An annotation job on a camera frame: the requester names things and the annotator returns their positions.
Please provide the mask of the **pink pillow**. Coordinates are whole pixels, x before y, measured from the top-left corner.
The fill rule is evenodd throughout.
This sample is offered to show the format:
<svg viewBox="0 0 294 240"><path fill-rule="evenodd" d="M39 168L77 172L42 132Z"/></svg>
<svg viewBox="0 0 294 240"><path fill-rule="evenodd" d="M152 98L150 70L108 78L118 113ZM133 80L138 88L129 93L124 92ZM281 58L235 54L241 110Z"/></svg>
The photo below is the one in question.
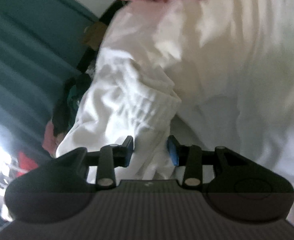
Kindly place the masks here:
<svg viewBox="0 0 294 240"><path fill-rule="evenodd" d="M59 140L59 137L54 136L54 124L50 120L46 124L44 140L42 141L42 148L54 157L60 142L61 141Z"/></svg>

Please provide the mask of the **pile of dark clothes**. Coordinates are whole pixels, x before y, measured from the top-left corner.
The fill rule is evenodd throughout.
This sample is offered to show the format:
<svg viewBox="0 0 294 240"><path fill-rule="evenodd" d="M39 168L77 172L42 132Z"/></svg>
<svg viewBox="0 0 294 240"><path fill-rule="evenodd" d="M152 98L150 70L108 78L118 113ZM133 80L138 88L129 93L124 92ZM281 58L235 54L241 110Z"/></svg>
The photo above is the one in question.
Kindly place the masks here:
<svg viewBox="0 0 294 240"><path fill-rule="evenodd" d="M77 70L80 71L80 74L65 81L62 96L54 107L51 121L55 138L62 134L67 134L74 125L82 96L90 87L93 79L88 74L88 71L95 70L94 64L96 63L103 37L113 17L118 10L127 4L127 1L115 0L99 20L85 31L83 44L87 49L77 65Z"/></svg>

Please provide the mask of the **teal curtain right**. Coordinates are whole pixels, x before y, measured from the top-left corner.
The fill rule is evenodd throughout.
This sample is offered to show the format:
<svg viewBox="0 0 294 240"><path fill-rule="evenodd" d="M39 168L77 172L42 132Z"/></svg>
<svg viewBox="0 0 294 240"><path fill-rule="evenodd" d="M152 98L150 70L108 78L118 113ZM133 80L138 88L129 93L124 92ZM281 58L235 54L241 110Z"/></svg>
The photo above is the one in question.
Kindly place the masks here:
<svg viewBox="0 0 294 240"><path fill-rule="evenodd" d="M45 126L96 20L75 0L0 0L0 144L10 154L49 159Z"/></svg>

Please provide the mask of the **red bag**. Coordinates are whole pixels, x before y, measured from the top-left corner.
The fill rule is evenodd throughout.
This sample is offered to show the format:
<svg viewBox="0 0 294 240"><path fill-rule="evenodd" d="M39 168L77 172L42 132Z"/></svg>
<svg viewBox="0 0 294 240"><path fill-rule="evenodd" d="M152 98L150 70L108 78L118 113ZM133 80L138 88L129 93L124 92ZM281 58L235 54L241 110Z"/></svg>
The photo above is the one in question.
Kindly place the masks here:
<svg viewBox="0 0 294 240"><path fill-rule="evenodd" d="M18 153L18 165L19 170L16 175L17 177L22 176L28 173L29 171L38 168L38 164L21 151Z"/></svg>

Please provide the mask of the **cream white hooded jacket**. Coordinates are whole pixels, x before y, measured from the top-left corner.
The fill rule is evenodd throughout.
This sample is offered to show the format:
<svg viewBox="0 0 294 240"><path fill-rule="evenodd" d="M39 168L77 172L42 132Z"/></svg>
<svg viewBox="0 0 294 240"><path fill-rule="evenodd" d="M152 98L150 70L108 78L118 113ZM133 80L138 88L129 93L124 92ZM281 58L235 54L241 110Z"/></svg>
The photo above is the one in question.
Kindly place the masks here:
<svg viewBox="0 0 294 240"><path fill-rule="evenodd" d="M56 156L130 135L135 151L117 180L180 179L170 134L226 146L294 186L294 0L135 1L118 11Z"/></svg>

